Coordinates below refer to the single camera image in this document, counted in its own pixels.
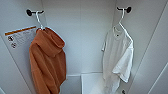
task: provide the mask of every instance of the closet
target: closet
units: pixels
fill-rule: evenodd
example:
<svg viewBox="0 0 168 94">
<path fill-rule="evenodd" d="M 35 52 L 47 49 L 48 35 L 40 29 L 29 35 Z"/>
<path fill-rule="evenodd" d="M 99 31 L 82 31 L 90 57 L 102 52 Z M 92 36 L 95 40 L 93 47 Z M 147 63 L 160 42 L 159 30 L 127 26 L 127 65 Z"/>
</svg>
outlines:
<svg viewBox="0 0 168 94">
<path fill-rule="evenodd" d="M 134 41 L 134 56 L 129 82 L 121 81 L 116 94 L 167 93 L 162 83 L 167 79 L 167 0 L 1 0 L 0 6 L 0 89 L 6 94 L 36 94 L 28 53 L 32 40 L 12 48 L 5 36 L 40 27 L 27 9 L 44 11 L 39 14 L 42 25 L 65 41 L 67 79 L 60 94 L 103 94 L 101 49 L 106 33 L 121 18 L 117 7 L 132 7 L 122 24 Z"/>
</svg>

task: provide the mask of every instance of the wall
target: wall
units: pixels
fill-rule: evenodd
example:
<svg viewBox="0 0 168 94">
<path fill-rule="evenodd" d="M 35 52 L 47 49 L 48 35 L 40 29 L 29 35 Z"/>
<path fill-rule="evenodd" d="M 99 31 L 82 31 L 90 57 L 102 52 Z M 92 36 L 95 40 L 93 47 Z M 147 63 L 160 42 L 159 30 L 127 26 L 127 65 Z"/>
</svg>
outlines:
<svg viewBox="0 0 168 94">
<path fill-rule="evenodd" d="M 132 7 L 132 11 L 129 14 L 125 14 L 122 23 L 134 40 L 134 58 L 131 77 L 127 84 L 123 81 L 121 82 L 118 89 L 119 94 L 123 89 L 126 91 L 126 94 L 129 94 L 127 92 L 153 36 L 166 2 L 167 0 L 117 0 L 116 6 L 120 8 Z M 119 21 L 121 12 L 115 10 L 113 25 Z"/>
<path fill-rule="evenodd" d="M 168 62 L 166 5 L 128 94 L 166 94 Z"/>
<path fill-rule="evenodd" d="M 31 91 L 19 72 L 1 36 L 0 44 L 0 94 L 30 94 Z"/>
<path fill-rule="evenodd" d="M 12 55 L 31 92 L 35 94 L 31 79 L 28 53 L 31 42 L 29 41 L 25 43 L 24 47 L 13 49 L 6 38 L 5 33 L 31 26 L 39 26 L 35 15 L 31 17 L 28 16 L 26 14 L 26 10 L 43 10 L 41 0 L 1 0 L 0 2 L 0 35 L 2 36 L 10 54 Z M 40 15 L 40 18 L 43 25 L 46 25 L 44 15 Z"/>
<path fill-rule="evenodd" d="M 113 21 L 115 0 L 42 0 L 48 27 L 65 41 L 68 77 L 81 79 L 82 73 L 102 72 L 101 48 Z M 72 92 L 68 79 L 62 86 Z M 75 88 L 80 94 L 81 86 Z"/>
</svg>

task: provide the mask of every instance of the hoodie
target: hoodie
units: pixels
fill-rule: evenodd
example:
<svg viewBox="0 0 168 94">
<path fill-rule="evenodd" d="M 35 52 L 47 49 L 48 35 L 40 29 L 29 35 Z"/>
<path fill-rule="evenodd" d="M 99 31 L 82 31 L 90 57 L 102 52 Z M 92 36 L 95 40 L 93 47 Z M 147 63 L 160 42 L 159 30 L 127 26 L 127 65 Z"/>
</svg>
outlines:
<svg viewBox="0 0 168 94">
<path fill-rule="evenodd" d="M 51 29 L 37 29 L 29 53 L 31 73 L 38 94 L 59 94 L 66 79 L 64 41 Z"/>
</svg>

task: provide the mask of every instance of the wall hook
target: wall hook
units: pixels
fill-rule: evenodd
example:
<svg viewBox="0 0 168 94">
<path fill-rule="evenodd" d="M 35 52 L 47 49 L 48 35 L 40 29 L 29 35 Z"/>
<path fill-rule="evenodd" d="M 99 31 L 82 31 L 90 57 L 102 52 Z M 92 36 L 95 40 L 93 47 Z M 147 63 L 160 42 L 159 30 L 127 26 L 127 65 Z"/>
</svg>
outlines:
<svg viewBox="0 0 168 94">
<path fill-rule="evenodd" d="M 127 9 L 124 9 L 124 10 L 126 10 L 127 13 L 130 13 L 131 9 L 132 9 L 131 7 L 128 7 Z"/>
<path fill-rule="evenodd" d="M 36 13 L 36 12 L 32 12 L 31 10 L 27 9 L 27 10 L 26 10 L 26 13 L 27 13 L 28 16 L 32 16 L 32 13 Z"/>
</svg>

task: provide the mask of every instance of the t-shirt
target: t-shirt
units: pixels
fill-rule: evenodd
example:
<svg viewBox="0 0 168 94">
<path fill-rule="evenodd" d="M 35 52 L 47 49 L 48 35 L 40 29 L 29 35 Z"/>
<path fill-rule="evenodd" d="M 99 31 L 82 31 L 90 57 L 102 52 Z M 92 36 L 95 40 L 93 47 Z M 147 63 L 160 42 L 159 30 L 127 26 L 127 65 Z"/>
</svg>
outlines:
<svg viewBox="0 0 168 94">
<path fill-rule="evenodd" d="M 106 35 L 102 51 L 103 78 L 106 94 L 114 94 L 119 87 L 120 78 L 128 82 L 132 67 L 133 40 L 126 29 L 113 27 Z"/>
<path fill-rule="evenodd" d="M 65 42 L 50 28 L 37 29 L 29 53 L 37 94 L 59 94 L 66 79 Z"/>
</svg>

